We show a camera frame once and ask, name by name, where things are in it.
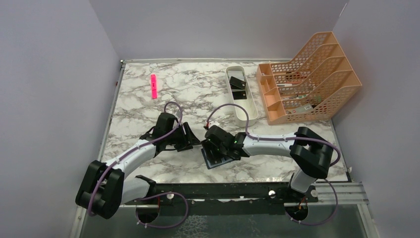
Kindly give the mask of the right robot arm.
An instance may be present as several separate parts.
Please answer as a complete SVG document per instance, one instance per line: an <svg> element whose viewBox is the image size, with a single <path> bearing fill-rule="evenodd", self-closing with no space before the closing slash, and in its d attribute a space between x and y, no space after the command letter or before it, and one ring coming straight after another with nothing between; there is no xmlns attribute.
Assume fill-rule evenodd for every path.
<svg viewBox="0 0 420 238"><path fill-rule="evenodd" d="M299 168L286 187L286 196L293 202L303 198L316 180L328 177L334 151L331 143L304 126L290 134L259 136L246 132L232 135L214 125L201 145L208 169L257 155L293 159Z"/></svg>

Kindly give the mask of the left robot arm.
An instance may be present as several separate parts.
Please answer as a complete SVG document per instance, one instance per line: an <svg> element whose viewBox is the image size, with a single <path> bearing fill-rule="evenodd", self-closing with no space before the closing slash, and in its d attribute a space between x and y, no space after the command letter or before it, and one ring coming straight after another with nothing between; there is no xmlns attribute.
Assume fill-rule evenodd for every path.
<svg viewBox="0 0 420 238"><path fill-rule="evenodd" d="M161 113L153 126L123 154L105 162L91 162L82 179L75 203L102 218L111 218L119 206L140 199L151 203L155 182L145 176L126 181L128 175L162 151L177 152L200 144L187 122L179 123L170 113Z"/></svg>

